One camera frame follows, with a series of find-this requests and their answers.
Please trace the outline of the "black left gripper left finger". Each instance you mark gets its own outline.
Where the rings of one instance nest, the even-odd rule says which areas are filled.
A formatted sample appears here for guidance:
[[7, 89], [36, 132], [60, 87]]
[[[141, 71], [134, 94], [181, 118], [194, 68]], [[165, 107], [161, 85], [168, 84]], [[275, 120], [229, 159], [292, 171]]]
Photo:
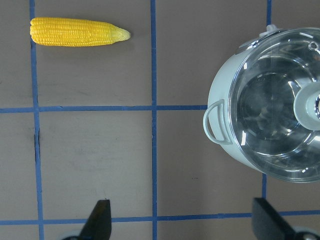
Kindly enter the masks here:
[[98, 200], [83, 226], [80, 240], [109, 240], [112, 233], [111, 202]]

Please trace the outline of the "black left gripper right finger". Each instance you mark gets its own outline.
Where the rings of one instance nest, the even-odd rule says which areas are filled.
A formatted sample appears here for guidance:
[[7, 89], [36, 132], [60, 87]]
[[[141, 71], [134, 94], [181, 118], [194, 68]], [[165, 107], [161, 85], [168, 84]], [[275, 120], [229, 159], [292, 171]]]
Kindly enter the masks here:
[[265, 198], [252, 201], [251, 227], [257, 240], [293, 240], [296, 235]]

